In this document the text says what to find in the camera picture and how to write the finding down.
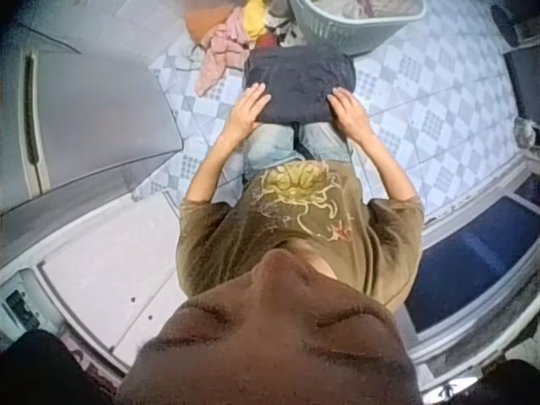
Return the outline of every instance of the hand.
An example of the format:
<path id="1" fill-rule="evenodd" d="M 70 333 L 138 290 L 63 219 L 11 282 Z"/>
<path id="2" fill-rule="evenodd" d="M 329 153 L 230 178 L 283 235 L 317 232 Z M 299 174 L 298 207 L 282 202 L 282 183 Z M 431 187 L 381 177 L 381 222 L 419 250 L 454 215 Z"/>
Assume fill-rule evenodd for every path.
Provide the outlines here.
<path id="1" fill-rule="evenodd" d="M 348 90 L 341 87 L 333 89 L 328 101 L 336 113 L 337 127 L 347 138 L 364 146 L 375 136 L 368 113 Z"/>
<path id="2" fill-rule="evenodd" d="M 229 119 L 220 137 L 231 142 L 234 148 L 260 125 L 257 123 L 257 118 L 272 98 L 270 94 L 263 95 L 265 88 L 264 83 L 253 84 L 230 111 Z"/>

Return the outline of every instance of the dark blue cloth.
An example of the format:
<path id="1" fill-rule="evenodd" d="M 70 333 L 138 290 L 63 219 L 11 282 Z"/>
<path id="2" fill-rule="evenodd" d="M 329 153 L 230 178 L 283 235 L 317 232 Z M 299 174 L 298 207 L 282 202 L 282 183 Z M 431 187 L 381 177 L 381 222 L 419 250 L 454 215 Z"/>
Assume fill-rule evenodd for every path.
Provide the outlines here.
<path id="1" fill-rule="evenodd" d="M 356 85 L 353 60 L 327 46 L 262 48 L 251 52 L 245 69 L 246 87 L 264 83 L 272 100 L 260 122 L 309 124 L 329 122 L 327 96 L 334 87 L 351 92 Z"/>

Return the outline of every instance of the clothes pile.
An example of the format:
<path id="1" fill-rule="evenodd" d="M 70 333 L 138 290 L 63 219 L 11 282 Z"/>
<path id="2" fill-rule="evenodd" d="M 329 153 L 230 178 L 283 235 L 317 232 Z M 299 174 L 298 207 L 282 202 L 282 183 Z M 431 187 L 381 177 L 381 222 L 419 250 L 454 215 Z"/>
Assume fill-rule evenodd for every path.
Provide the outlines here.
<path id="1" fill-rule="evenodd" d="M 420 13 L 420 0 L 312 0 L 321 10 L 345 19 L 402 17 Z"/>
<path id="2" fill-rule="evenodd" d="M 254 48 L 304 43 L 291 19 L 289 0 L 247 0 L 186 11 L 186 30 L 179 41 L 178 70 L 198 70 L 197 95 L 205 95 L 227 68 L 243 70 Z"/>

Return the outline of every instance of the olive green t-shirt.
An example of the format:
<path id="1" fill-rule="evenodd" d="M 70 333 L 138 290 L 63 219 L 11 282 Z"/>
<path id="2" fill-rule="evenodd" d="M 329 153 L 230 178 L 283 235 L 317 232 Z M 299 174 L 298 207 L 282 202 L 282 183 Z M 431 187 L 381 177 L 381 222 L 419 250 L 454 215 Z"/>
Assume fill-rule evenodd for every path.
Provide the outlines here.
<path id="1" fill-rule="evenodd" d="M 269 250 L 307 241 L 337 279 L 386 305 L 403 304 L 422 251 L 417 199 L 362 202 L 351 164 L 295 161 L 254 177 L 240 201 L 181 205 L 176 253 L 188 296 L 251 271 Z"/>

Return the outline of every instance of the jeans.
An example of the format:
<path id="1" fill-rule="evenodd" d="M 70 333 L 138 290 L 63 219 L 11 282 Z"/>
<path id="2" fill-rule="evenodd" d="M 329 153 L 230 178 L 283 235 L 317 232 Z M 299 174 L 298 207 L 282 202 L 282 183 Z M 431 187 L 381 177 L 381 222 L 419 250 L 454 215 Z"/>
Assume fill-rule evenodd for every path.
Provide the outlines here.
<path id="1" fill-rule="evenodd" d="M 289 126 L 262 124 L 244 141 L 244 177 L 250 181 L 261 171 L 294 160 L 351 162 L 347 140 L 329 122 L 306 124 L 298 131 Z"/>

